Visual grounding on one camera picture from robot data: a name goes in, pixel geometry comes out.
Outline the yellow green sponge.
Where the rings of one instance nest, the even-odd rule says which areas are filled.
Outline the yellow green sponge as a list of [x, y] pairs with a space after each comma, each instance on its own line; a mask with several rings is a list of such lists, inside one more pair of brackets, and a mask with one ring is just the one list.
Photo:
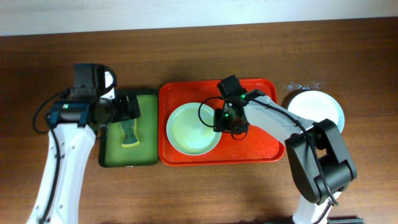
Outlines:
[[140, 145], [137, 136], [137, 122], [135, 119], [130, 119], [120, 122], [121, 130], [124, 134], [121, 145], [122, 147], [134, 147]]

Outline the mint green plate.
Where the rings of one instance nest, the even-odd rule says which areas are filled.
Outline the mint green plate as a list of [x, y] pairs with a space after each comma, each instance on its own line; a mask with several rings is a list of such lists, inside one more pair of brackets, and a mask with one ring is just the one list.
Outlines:
[[186, 103], [169, 116], [166, 134], [169, 143], [180, 153], [200, 156], [214, 149], [221, 139], [221, 133], [204, 125], [213, 124], [214, 109], [200, 103]]

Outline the cream white plate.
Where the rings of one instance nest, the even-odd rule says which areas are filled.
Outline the cream white plate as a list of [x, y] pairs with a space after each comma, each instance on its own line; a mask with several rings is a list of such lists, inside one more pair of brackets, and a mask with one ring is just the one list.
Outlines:
[[290, 105], [290, 102], [293, 100], [293, 98], [296, 96], [296, 92], [292, 91], [286, 97], [283, 99], [281, 106], [285, 109], [287, 109]]

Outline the light blue plate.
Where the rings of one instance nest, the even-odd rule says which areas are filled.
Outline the light blue plate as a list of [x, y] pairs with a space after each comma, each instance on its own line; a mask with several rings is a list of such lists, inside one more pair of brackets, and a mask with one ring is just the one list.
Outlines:
[[287, 101], [287, 110], [305, 119], [316, 122], [329, 119], [333, 121], [339, 132], [343, 132], [345, 126], [345, 114], [341, 105], [330, 95], [316, 90], [296, 92]]

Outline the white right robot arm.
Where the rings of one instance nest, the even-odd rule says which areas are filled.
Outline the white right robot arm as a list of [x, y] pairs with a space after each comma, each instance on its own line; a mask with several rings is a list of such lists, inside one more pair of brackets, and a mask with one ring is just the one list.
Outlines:
[[234, 136], [249, 126], [262, 129], [287, 151], [290, 170], [301, 194], [289, 223], [333, 223], [328, 216], [337, 198], [357, 177], [357, 169], [337, 125], [315, 122], [275, 104], [259, 90], [221, 91], [213, 129]]

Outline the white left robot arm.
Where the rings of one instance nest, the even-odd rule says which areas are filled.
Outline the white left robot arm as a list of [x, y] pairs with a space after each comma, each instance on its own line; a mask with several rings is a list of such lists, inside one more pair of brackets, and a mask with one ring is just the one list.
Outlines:
[[136, 96], [56, 101], [45, 117], [49, 149], [28, 223], [78, 223], [83, 178], [96, 133], [140, 115]]

